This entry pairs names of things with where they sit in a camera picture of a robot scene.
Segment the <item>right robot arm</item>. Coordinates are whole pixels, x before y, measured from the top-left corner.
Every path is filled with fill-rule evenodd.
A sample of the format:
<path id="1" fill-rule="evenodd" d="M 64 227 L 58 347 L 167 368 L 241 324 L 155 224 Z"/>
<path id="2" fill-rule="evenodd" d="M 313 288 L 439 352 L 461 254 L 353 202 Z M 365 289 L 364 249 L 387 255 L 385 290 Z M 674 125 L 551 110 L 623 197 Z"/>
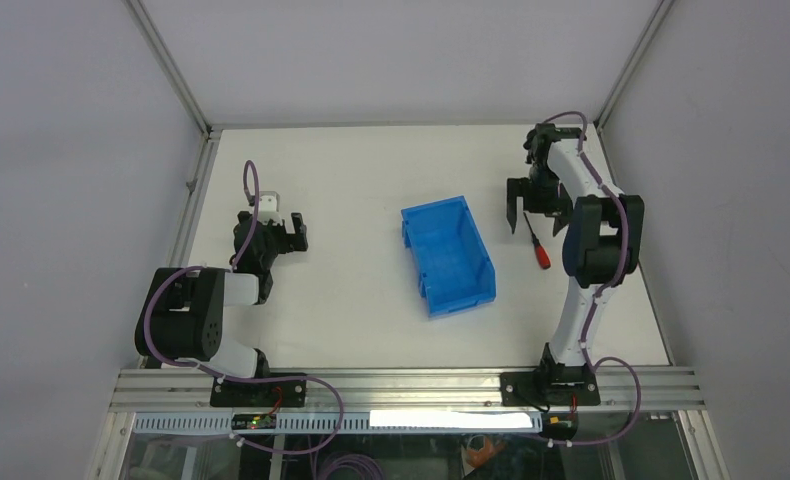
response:
<path id="1" fill-rule="evenodd" d="M 506 220 L 522 213 L 553 220 L 564 233 L 562 265 L 569 287 L 558 327 L 535 370 L 535 390 L 559 405 L 575 387 L 590 391 L 595 368 L 589 338 L 614 289 L 639 261 L 645 204 L 624 193 L 588 158 L 585 127 L 536 124 L 523 147 L 527 176 L 506 182 Z"/>

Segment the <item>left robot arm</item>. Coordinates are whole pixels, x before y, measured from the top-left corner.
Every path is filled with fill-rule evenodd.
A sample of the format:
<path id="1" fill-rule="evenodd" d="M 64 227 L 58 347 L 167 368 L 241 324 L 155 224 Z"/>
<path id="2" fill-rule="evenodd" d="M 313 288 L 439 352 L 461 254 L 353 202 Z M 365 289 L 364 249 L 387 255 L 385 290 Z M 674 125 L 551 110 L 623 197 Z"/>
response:
<path id="1" fill-rule="evenodd" d="M 135 329 L 137 351 L 173 366 L 234 378 L 233 392 L 246 405 L 265 403 L 272 392 L 267 357 L 224 332 L 224 311 L 265 304 L 278 256 L 308 250 L 302 214 L 293 212 L 290 219 L 291 231 L 278 213 L 255 219 L 241 211 L 228 268 L 157 269 Z"/>

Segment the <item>red handled screwdriver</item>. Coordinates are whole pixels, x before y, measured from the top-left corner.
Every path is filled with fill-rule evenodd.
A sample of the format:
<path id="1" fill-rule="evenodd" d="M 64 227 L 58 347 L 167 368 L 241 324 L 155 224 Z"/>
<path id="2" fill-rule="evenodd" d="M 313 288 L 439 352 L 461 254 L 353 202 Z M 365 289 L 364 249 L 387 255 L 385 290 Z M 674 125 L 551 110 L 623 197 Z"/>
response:
<path id="1" fill-rule="evenodd" d="M 542 243 L 541 243 L 540 239 L 538 238 L 538 236 L 536 235 L 536 233 L 535 233 L 535 231 L 534 231 L 534 229 L 532 227 L 532 224 L 530 222 L 530 219 L 529 219 L 529 217 L 527 216 L 526 213 L 523 213 L 523 218 L 525 220 L 525 223 L 527 225 L 527 228 L 528 228 L 528 231 L 529 231 L 529 234 L 530 234 L 531 243 L 532 243 L 532 245 L 534 247 L 534 253 L 535 253 L 535 257 L 536 257 L 538 265 L 543 270 L 550 269 L 551 268 L 550 257 L 548 255 L 547 251 L 545 250 L 545 248 L 542 246 Z"/>

